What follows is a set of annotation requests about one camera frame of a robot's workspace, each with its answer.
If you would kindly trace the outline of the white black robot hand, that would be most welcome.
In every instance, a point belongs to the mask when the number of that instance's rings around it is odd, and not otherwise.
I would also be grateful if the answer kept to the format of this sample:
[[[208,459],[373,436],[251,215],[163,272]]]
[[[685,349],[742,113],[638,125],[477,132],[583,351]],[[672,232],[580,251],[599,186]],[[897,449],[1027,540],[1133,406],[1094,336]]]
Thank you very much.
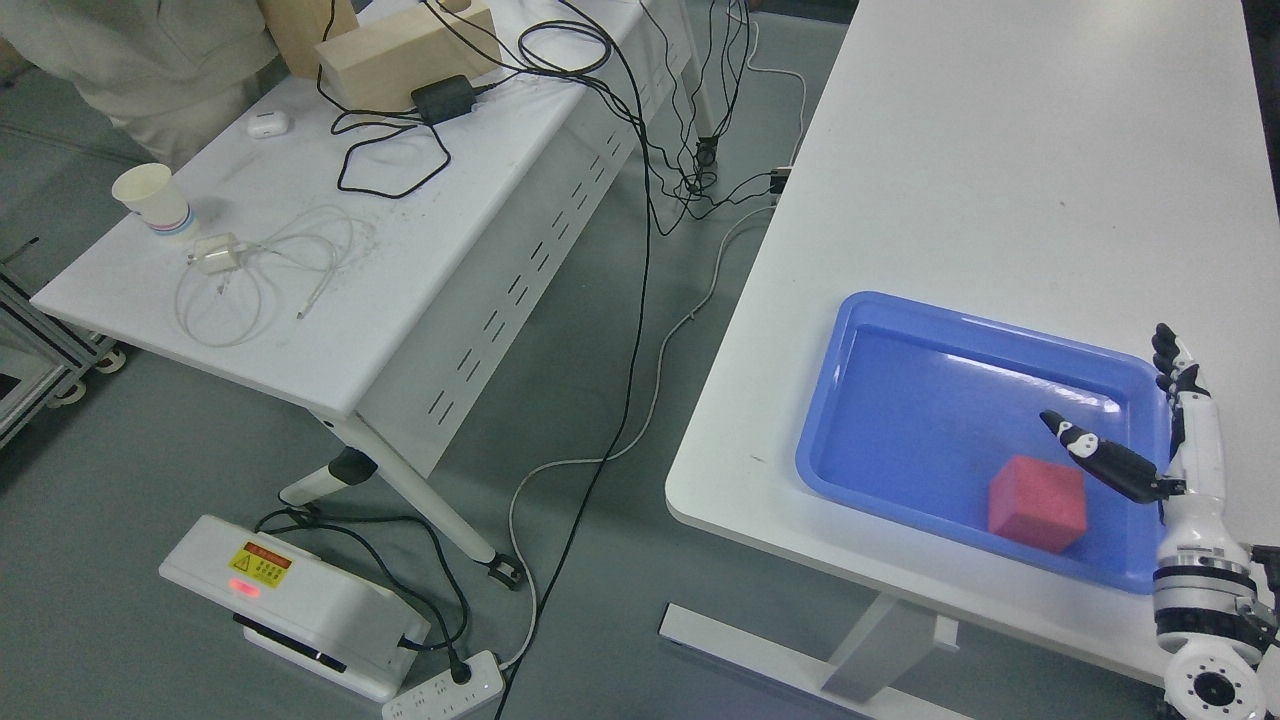
[[[1166,470],[1059,413],[1044,410],[1039,419],[1093,478],[1134,503],[1160,505],[1165,527],[1157,550],[1161,568],[1194,564],[1248,575],[1251,556],[1224,521],[1226,468],[1216,400],[1201,379],[1201,365],[1172,328],[1157,324],[1151,345],[1156,384],[1170,411]]]

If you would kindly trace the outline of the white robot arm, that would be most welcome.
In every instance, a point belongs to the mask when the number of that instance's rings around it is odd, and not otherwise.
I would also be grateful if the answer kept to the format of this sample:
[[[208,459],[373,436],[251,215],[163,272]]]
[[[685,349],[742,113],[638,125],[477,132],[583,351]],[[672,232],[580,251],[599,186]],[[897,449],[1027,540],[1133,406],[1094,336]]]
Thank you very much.
[[[1169,652],[1156,719],[1275,719],[1260,666],[1277,615],[1244,565],[1176,555],[1153,574],[1158,646]]]

